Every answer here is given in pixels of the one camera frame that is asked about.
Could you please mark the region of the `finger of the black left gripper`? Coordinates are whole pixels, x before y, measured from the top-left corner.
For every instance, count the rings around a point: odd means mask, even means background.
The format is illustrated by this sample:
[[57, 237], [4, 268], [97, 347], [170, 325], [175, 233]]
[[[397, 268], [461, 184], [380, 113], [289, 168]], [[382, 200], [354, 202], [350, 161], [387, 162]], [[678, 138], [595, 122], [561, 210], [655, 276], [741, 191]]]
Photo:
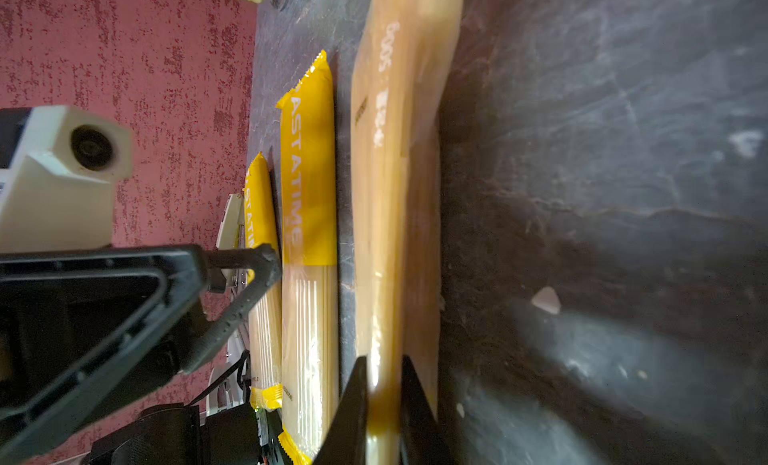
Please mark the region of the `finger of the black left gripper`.
[[1, 258], [1, 458], [22, 462], [189, 371], [196, 245]]
[[279, 256], [270, 244], [206, 251], [205, 261], [208, 270], [245, 269], [252, 271], [254, 277], [216, 321], [206, 322], [202, 331], [193, 336], [189, 352], [181, 360], [181, 371], [185, 374], [191, 374], [217, 355], [250, 310], [282, 276]]

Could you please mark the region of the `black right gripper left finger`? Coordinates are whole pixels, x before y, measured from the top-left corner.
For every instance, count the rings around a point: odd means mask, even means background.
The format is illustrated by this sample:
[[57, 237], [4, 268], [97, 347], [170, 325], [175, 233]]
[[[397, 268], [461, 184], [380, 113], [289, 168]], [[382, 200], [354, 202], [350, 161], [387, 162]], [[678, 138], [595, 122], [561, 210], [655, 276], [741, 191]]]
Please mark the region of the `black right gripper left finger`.
[[368, 416], [367, 358], [356, 359], [314, 465], [364, 465]]

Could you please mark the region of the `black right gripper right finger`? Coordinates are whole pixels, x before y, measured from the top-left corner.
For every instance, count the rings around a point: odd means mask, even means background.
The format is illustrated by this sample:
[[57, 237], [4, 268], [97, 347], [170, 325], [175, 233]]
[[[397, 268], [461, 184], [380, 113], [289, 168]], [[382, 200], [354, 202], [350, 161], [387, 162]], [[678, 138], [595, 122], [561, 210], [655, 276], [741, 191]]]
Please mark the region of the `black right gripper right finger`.
[[401, 416], [401, 462], [405, 465], [448, 465], [450, 450], [407, 355], [402, 361]]

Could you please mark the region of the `yellow pasta bag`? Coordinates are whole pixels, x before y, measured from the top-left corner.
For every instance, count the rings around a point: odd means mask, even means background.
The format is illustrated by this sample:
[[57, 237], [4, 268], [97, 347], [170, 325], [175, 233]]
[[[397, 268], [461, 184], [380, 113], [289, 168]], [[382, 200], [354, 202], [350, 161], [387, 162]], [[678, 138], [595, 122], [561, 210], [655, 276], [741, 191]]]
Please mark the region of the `yellow pasta bag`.
[[333, 77], [321, 51], [278, 101], [282, 226], [282, 426], [295, 464], [320, 451], [339, 400]]
[[[268, 244], [279, 249], [273, 193], [267, 159], [258, 154], [249, 165], [244, 186], [245, 245]], [[281, 283], [274, 286], [249, 312], [251, 405], [274, 411], [282, 407]]]
[[356, 352], [366, 461], [395, 464], [409, 358], [435, 411], [440, 336], [438, 109], [464, 0], [371, 0], [351, 86]]

